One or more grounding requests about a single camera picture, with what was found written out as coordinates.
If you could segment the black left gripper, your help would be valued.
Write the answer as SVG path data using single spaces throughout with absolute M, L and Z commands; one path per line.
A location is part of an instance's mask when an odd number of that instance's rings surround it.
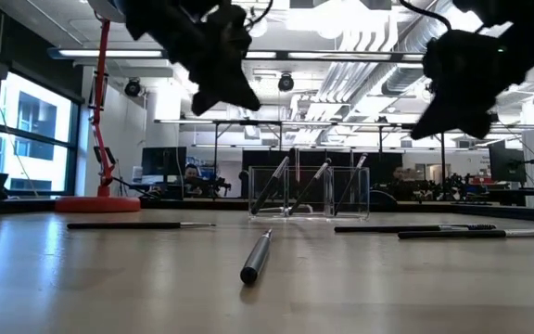
M 175 60 L 187 69 L 199 63 L 241 61 L 252 38 L 246 28 L 247 12 L 231 1 L 178 1 L 191 23 L 175 44 Z M 261 103 L 240 67 L 217 67 L 195 77 L 198 85 L 191 110 L 200 116 L 219 102 L 257 111 Z

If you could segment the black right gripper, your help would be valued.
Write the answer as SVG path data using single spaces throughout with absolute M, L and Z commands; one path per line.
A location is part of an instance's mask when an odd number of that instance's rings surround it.
M 503 91 L 500 61 L 503 40 L 497 36 L 452 29 L 426 44 L 422 59 L 428 90 L 433 95 L 411 131 L 419 140 L 451 130 L 483 139 L 489 132 L 492 97 L 448 97 L 466 91 L 498 95 Z

